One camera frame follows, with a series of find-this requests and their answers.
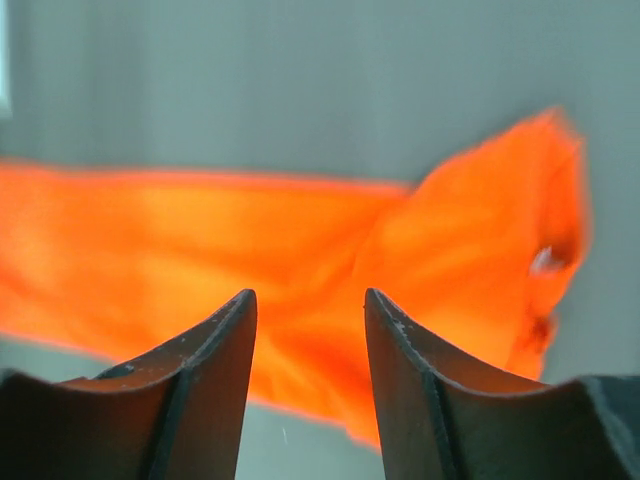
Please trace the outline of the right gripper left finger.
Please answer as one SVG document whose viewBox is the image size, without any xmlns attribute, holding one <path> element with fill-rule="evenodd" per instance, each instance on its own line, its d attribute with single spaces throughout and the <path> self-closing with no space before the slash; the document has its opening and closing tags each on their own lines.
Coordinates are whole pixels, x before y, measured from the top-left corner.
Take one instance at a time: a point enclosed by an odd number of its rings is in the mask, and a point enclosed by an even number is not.
<svg viewBox="0 0 640 480">
<path fill-rule="evenodd" d="M 5 479 L 231 479 L 257 327 L 239 292 L 205 321 L 93 378 L 1 373 Z"/>
</svg>

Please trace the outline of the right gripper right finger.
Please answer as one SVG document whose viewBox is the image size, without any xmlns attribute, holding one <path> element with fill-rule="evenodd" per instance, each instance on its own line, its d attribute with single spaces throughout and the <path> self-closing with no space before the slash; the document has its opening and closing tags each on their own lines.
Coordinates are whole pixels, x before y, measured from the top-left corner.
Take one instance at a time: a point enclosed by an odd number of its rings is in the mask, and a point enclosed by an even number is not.
<svg viewBox="0 0 640 480">
<path fill-rule="evenodd" d="M 389 479 L 635 479 L 639 380 L 546 385 L 493 367 L 369 289 L 365 330 Z"/>
</svg>

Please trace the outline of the orange t shirt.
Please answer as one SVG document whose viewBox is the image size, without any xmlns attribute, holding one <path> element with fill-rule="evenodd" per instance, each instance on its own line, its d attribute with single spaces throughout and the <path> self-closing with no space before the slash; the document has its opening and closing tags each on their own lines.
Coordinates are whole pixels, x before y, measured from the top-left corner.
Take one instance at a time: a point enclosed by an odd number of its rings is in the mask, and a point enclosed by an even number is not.
<svg viewBox="0 0 640 480">
<path fill-rule="evenodd" d="M 583 143 L 555 110 L 418 186 L 5 161 L 1 330 L 120 363 L 250 288 L 251 399 L 376 445 L 368 288 L 537 379 L 588 245 Z"/>
</svg>

